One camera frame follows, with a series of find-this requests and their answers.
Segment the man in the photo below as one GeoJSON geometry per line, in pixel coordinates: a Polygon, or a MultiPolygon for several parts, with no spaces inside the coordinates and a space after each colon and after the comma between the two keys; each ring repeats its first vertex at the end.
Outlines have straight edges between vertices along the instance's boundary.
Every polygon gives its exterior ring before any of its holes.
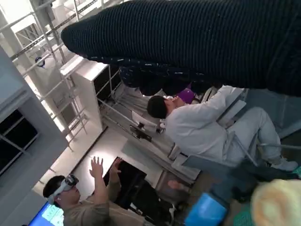
{"type": "MultiPolygon", "coordinates": [[[[236,133],[245,148],[249,147],[257,132],[262,143],[280,144],[271,119],[261,108],[250,109],[228,129],[217,123],[226,110],[226,99],[232,90],[231,86],[223,86],[209,101],[196,105],[184,105],[178,97],[153,96],[149,99],[147,111],[154,118],[165,119],[166,134],[186,154],[239,162],[244,154],[237,143],[232,142],[227,152],[224,151],[230,132],[236,133]]],[[[291,171],[298,166],[296,162],[282,158],[278,147],[264,147],[262,157],[276,169],[291,171]]]]}
{"type": "MultiPolygon", "coordinates": [[[[152,226],[144,217],[114,204],[120,191],[117,159],[110,169],[110,181],[106,187],[103,181],[103,160],[91,160],[90,174],[95,179],[94,194],[79,202],[80,193],[76,186],[62,191],[54,197],[55,206],[64,211],[64,226],[152,226]]],[[[48,198],[60,187],[64,176],[55,176],[44,187],[43,195],[48,198]]]]}

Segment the blue screen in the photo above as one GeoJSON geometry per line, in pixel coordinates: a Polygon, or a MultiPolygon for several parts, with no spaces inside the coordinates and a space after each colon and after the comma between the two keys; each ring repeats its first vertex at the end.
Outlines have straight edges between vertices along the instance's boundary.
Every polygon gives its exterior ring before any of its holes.
{"type": "Polygon", "coordinates": [[[28,226],[63,226],[63,210],[47,202],[28,226]]]}

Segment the vr headset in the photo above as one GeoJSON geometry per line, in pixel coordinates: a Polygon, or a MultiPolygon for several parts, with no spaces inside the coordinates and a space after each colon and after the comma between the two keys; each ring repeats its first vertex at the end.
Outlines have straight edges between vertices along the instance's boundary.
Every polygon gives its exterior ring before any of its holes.
{"type": "Polygon", "coordinates": [[[53,205],[55,203],[55,197],[62,193],[63,191],[69,191],[71,190],[79,180],[72,174],[68,175],[62,182],[61,185],[56,191],[50,195],[47,200],[49,204],[53,205]]]}

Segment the shoe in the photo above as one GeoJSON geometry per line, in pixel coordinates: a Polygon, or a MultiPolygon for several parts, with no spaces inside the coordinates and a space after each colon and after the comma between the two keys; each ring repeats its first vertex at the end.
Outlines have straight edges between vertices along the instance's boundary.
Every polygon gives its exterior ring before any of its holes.
{"type": "Polygon", "coordinates": [[[281,158],[280,164],[272,164],[271,167],[278,170],[293,171],[298,167],[298,163],[296,163],[295,161],[288,161],[286,158],[281,158]]]}

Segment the hand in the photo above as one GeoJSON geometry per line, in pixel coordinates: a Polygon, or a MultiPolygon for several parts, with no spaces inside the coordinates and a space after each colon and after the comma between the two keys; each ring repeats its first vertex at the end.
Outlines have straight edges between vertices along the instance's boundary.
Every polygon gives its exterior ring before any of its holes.
{"type": "Polygon", "coordinates": [[[111,169],[110,169],[110,174],[111,173],[121,173],[121,171],[120,170],[118,170],[118,168],[119,168],[119,165],[122,163],[122,159],[121,158],[117,158],[114,162],[113,162],[113,164],[112,164],[112,167],[111,167],[111,169]]]}
{"type": "Polygon", "coordinates": [[[99,163],[99,157],[94,156],[94,158],[91,160],[91,167],[90,174],[92,177],[103,177],[103,159],[101,163],[99,163]]]}

